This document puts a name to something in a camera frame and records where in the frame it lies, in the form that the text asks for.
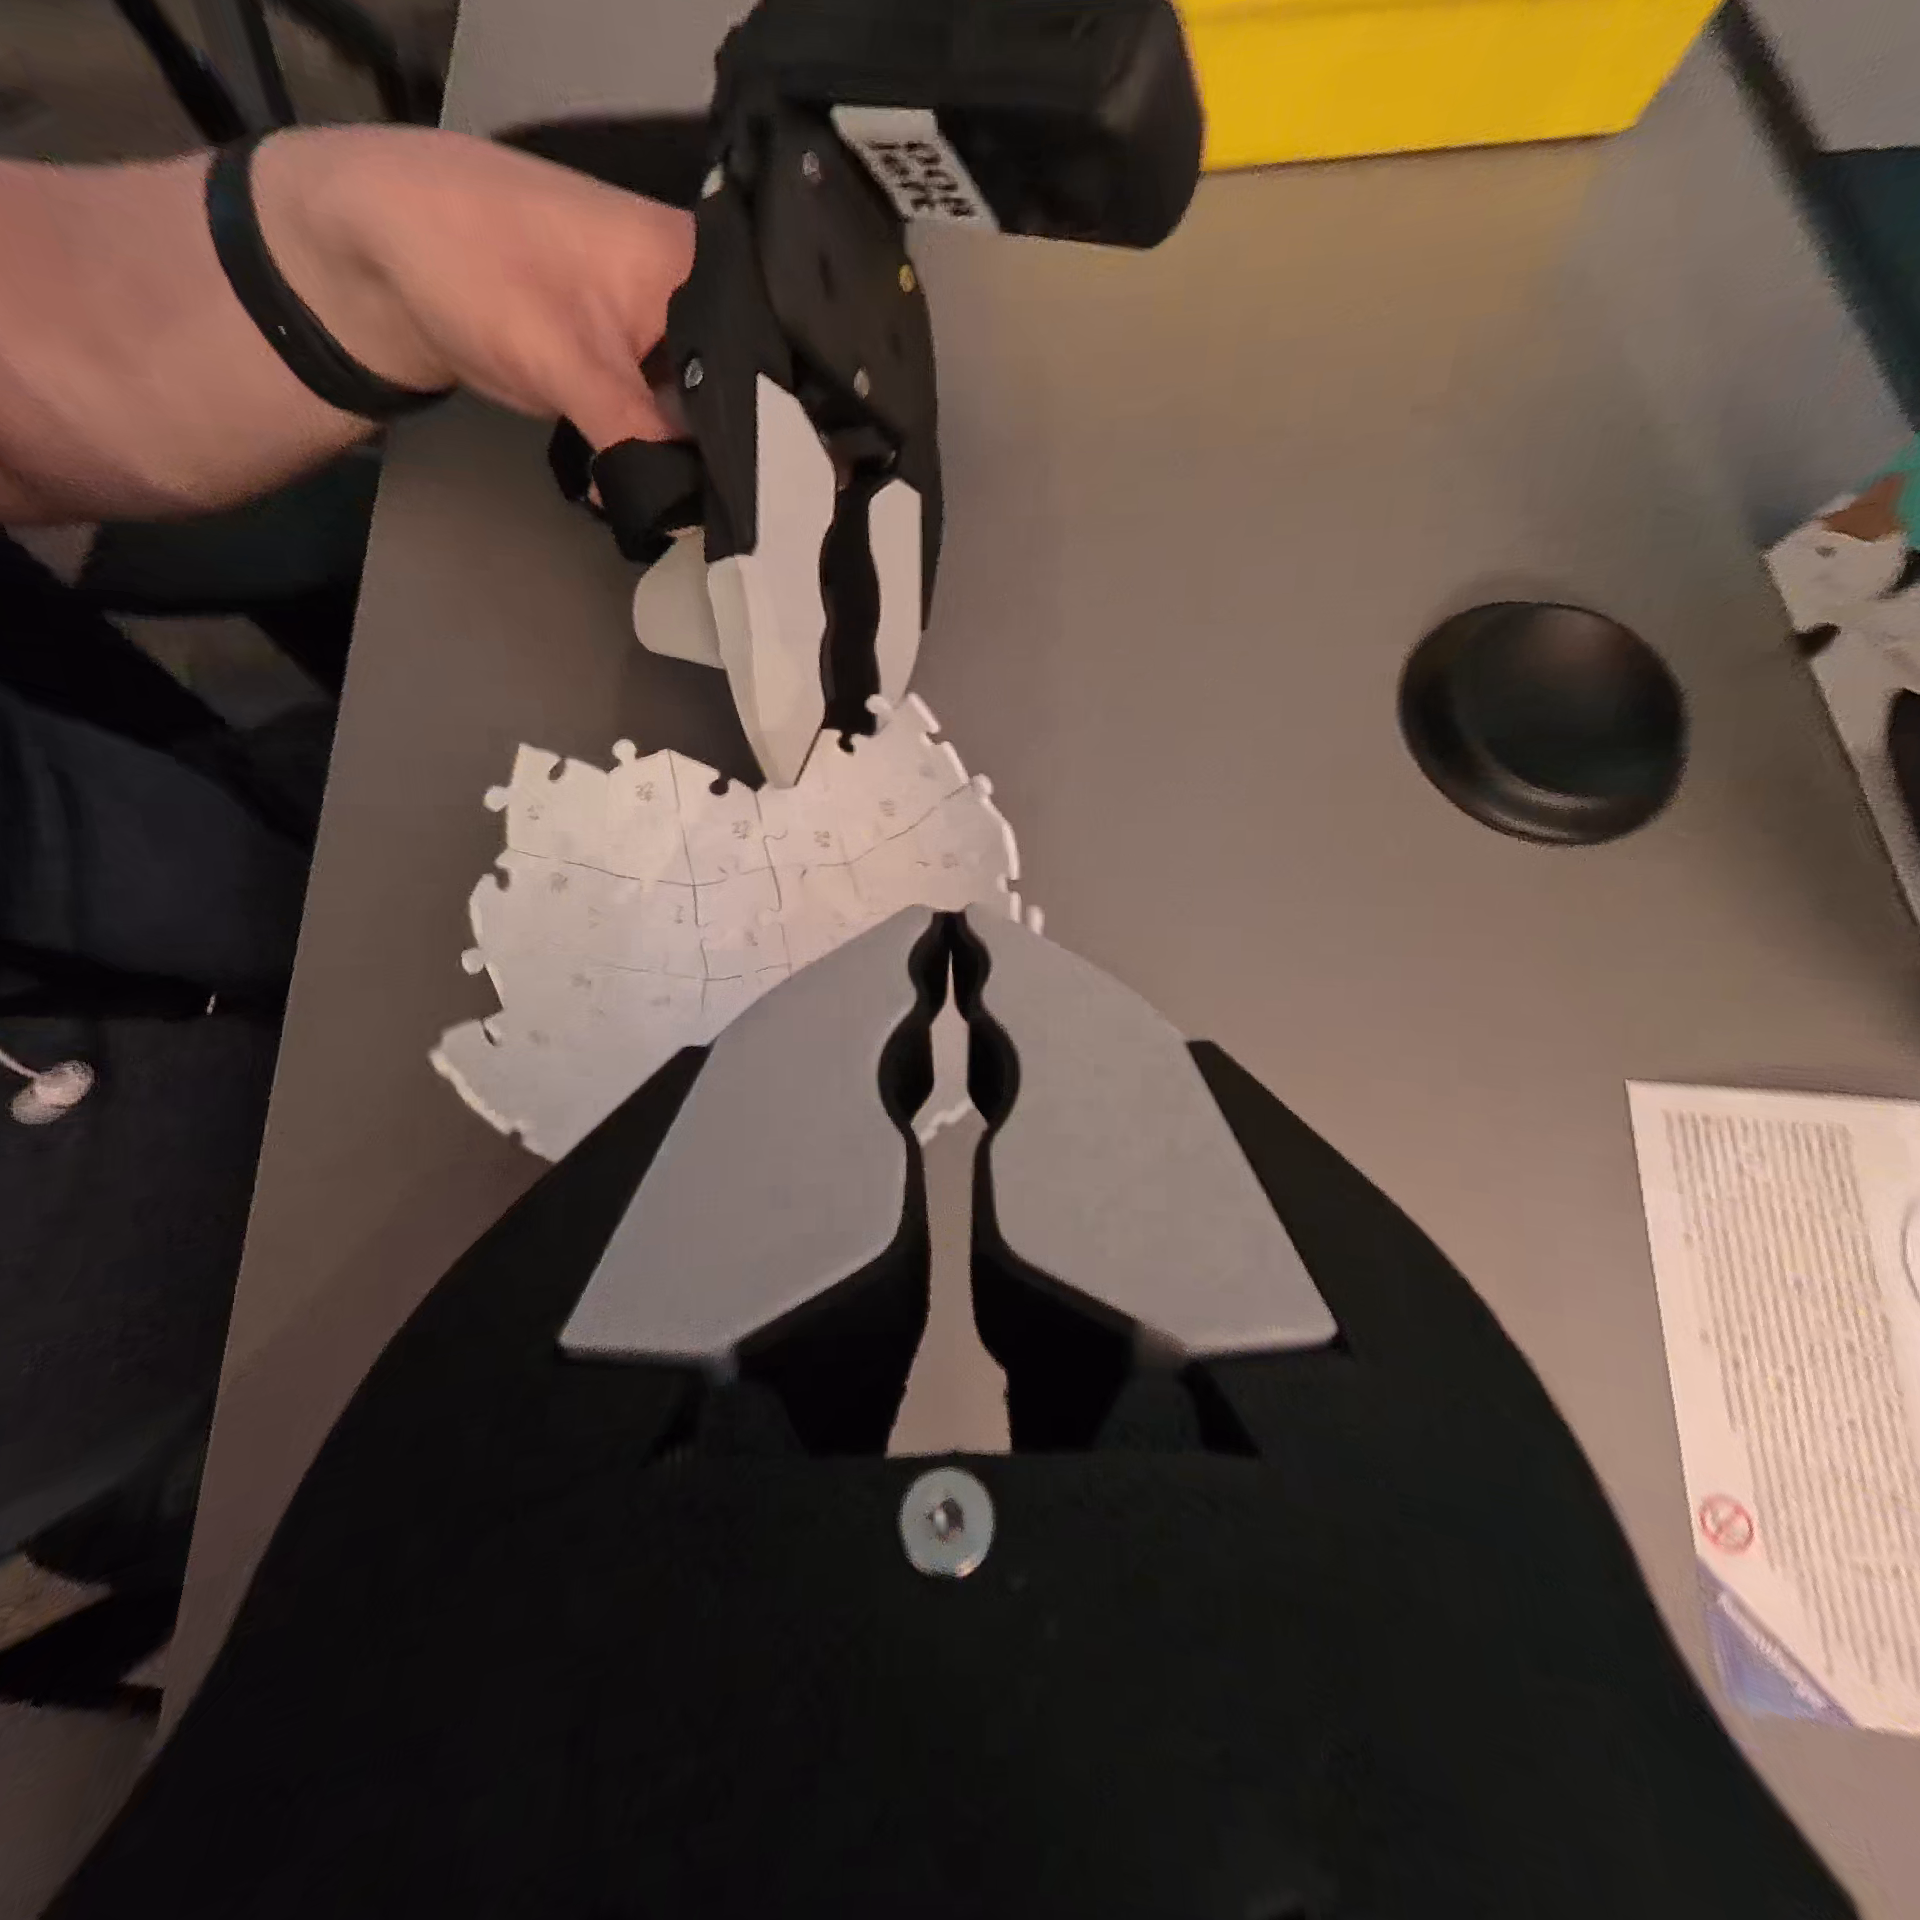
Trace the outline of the black wristband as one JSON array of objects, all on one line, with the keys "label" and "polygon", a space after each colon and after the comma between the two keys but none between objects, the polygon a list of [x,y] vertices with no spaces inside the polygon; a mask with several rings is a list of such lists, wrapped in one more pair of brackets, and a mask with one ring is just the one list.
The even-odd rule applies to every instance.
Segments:
[{"label": "black wristband", "polygon": [[220,144],[203,183],[207,237],[236,302],[292,377],[339,414],[388,422],[444,404],[452,389],[401,387],[347,352],[281,273],[253,195],[253,160],[268,140],[245,133]]}]

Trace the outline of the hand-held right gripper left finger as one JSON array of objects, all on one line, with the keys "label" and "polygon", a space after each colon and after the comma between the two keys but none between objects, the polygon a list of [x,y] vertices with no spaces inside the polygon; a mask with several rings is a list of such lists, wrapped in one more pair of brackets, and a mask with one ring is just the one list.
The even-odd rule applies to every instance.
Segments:
[{"label": "hand-held right gripper left finger", "polygon": [[560,1343],[715,1363],[877,1262],[915,1220],[942,917],[901,910],[711,1044]]}]

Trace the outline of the person's left forearm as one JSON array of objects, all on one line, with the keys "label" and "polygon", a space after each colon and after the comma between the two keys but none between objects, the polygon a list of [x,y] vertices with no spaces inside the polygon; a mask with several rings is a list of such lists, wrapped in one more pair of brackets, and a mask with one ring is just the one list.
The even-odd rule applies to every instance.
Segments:
[{"label": "person's left forearm", "polygon": [[240,307],[207,166],[4,160],[4,523],[217,511],[372,440]]}]

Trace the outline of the colourful puzzle box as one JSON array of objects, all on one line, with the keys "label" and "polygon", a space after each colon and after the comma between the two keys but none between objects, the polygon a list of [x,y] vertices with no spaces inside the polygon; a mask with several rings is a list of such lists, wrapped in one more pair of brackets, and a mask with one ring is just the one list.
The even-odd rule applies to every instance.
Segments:
[{"label": "colourful puzzle box", "polygon": [[1792,640],[1917,911],[1917,444],[1767,555]]}]

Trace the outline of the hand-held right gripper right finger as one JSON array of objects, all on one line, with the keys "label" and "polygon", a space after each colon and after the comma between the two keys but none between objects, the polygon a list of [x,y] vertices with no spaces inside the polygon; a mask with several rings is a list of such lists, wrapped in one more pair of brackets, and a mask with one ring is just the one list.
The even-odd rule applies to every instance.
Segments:
[{"label": "hand-held right gripper right finger", "polygon": [[961,1009],[996,1252],[1187,1360],[1334,1339],[1184,1032],[1147,999],[973,905]]}]

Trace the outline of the person's left hand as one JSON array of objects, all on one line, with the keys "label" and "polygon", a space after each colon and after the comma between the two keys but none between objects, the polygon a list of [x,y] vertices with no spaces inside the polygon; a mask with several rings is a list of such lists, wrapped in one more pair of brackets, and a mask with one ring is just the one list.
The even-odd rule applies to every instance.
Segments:
[{"label": "person's left hand", "polygon": [[572,422],[590,448],[683,440],[645,372],[693,268],[693,214],[472,135],[340,131],[304,196],[309,302],[368,371]]}]

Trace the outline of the yellow storage bin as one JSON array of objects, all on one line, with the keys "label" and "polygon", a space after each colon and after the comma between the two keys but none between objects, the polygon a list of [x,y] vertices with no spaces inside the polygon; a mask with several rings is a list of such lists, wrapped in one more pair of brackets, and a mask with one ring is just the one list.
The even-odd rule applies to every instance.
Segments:
[{"label": "yellow storage bin", "polygon": [[1179,1],[1211,174],[1611,136],[1715,1]]}]

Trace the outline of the black round ball stand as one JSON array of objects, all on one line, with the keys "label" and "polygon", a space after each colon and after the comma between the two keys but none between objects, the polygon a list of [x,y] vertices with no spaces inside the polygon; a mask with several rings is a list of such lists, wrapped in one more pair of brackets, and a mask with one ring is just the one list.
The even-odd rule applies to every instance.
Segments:
[{"label": "black round ball stand", "polygon": [[1456,808],[1549,847],[1645,828],[1688,764],[1669,663],[1617,619],[1560,604],[1502,600],[1436,623],[1404,663],[1399,728]]}]

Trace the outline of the grey chair base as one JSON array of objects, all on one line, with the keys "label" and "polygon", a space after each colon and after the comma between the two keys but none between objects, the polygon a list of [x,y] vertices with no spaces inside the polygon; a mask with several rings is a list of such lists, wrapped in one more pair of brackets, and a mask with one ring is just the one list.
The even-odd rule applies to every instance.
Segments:
[{"label": "grey chair base", "polygon": [[440,118],[454,1],[110,1],[188,127],[209,142],[289,125]]}]

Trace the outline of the assembled white puzzle section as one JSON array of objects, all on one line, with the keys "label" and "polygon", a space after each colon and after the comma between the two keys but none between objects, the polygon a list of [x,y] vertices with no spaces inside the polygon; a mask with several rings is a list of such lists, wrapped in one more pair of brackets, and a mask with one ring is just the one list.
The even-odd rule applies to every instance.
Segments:
[{"label": "assembled white puzzle section", "polygon": [[607,764],[520,742],[484,796],[500,852],[464,971],[496,995],[428,1060],[467,1109],[561,1158],[651,1072],[909,905],[1040,926],[1017,833],[917,694],[823,732],[791,787],[683,751]]}]

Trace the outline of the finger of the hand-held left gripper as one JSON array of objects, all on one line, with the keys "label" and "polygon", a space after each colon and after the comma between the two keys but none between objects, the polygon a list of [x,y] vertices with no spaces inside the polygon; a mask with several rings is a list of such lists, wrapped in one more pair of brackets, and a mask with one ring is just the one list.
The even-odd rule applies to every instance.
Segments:
[{"label": "finger of the hand-held left gripper", "polygon": [[854,720],[873,721],[873,701],[897,709],[921,655],[923,502],[901,477],[870,488],[854,535]]},{"label": "finger of the hand-held left gripper", "polygon": [[837,502],[831,455],[799,399],[753,381],[753,535],[708,560],[705,590],[735,717],[764,782],[791,787],[824,727],[823,552]]}]

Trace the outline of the white instruction leaflet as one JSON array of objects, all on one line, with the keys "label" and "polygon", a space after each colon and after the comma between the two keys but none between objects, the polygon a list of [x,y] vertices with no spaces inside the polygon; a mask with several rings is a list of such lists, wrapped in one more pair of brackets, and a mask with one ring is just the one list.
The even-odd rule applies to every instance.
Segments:
[{"label": "white instruction leaflet", "polygon": [[1915,1101],[1625,1099],[1719,1679],[1742,1712],[1915,1736]]}]

